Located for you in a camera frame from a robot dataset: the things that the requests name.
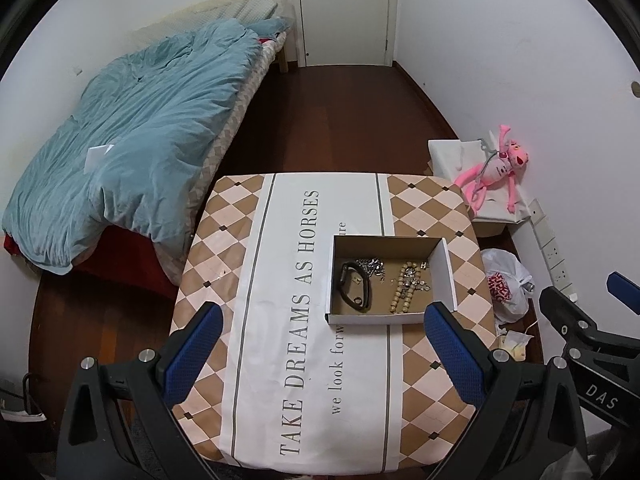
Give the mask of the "white plastic bag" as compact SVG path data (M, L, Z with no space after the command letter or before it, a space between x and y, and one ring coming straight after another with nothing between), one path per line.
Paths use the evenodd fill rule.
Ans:
M533 296L532 274L512 252L489 248L483 249L480 255L496 320L500 324L518 322L526 315L528 300Z

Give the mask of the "bed mattress with patterned sheet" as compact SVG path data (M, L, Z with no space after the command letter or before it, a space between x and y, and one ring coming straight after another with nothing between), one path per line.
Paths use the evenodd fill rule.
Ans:
M130 44L135 49L140 50L166 37L174 36L178 32L186 32L208 22L219 20L221 12L228 6L229 2L230 0L204 0L195 3L193 6L187 6L168 14L153 24L130 32ZM292 26L293 18L290 0L286 4L284 14L278 16L278 18L282 18L285 28ZM285 60L284 45L286 38L288 38L288 31L282 30L280 32L276 25L271 24L259 29L259 33L262 40L262 52L259 53L252 71L236 94L234 107L232 107L230 115L219 128L219 132L216 134L212 146L206 154L204 167L198 175L198 180L195 181L194 187L189 192L188 201L186 202L186 218L188 219L188 222L186 222L186 246L190 246L192 243L198 212L206 199L206 195L209 193L209 188L224 154L226 154L233 138L238 133L247 107L250 105L250 100L254 98L269 70L269 66L274 61Z

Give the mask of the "pink panther plush toy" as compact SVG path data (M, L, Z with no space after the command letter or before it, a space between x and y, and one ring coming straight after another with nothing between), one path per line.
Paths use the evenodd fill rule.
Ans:
M474 214L483 207L491 188L506 185L508 199L506 211L514 214L516 205L516 178L525 169L529 154L518 142L509 138L511 127L499 126L498 150L488 159L456 177L454 184L463 192Z

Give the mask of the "white cardboard box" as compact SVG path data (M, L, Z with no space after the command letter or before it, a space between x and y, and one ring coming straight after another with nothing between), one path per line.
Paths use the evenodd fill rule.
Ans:
M342 264L357 261L369 274L367 313L344 304L337 291ZM442 237L337 235L330 251L326 322L330 325L408 325L423 321L433 302L457 310L449 247Z

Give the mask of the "black carabiner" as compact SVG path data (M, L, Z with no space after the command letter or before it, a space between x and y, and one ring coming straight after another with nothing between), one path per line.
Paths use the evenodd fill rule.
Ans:
M337 291L346 306L358 313L367 313L371 307L371 282L369 274L357 261L342 264Z

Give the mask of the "white paper on duvet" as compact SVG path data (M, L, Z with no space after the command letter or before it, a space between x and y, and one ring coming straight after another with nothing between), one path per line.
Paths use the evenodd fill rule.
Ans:
M101 166L105 156L113 148L113 143L92 146L91 148L88 148L84 165L84 174L90 174L90 172L96 171L99 166Z

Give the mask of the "teal blue duvet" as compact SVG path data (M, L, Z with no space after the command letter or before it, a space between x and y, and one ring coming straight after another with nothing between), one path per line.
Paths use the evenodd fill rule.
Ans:
M166 37L116 58L29 163L2 228L34 266L64 275L110 226L152 243L177 281L186 253L186 202L236 94L262 52L259 29L234 18ZM113 143L84 174L88 148Z

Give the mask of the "white door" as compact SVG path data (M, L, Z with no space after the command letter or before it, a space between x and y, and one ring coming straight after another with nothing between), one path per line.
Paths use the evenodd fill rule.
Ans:
M302 67L390 66L397 0L292 0Z

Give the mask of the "striped pillow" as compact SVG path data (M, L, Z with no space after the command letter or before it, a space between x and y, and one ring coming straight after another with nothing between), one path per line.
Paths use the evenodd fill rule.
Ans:
M244 25L254 24L284 14L288 0L230 0L221 18L236 18Z

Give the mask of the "white wall power strip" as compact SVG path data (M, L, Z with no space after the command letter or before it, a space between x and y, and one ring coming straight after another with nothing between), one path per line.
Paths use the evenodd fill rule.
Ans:
M529 203L528 209L530 223L533 226L534 235L542 258L544 258L544 264L548 270L552 285L576 304L578 295L574 289L573 281L570 279L570 274L568 274L565 259L561 254L560 246L547 215L536 198Z

